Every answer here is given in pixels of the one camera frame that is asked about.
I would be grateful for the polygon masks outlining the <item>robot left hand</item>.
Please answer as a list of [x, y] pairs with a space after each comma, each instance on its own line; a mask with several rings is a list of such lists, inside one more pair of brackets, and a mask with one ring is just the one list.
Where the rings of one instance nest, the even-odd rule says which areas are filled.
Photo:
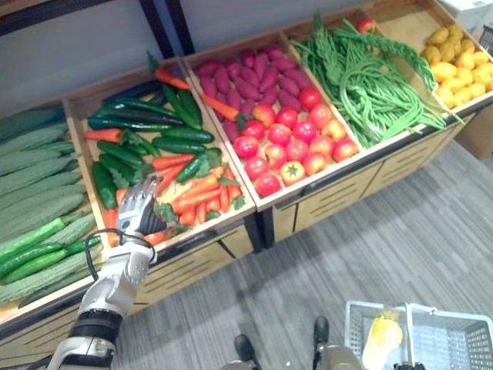
[[178, 226], [176, 221], [164, 221], [154, 211], [156, 191], [162, 180], [152, 175], [127, 190], [117, 211], [117, 230], [143, 237]]

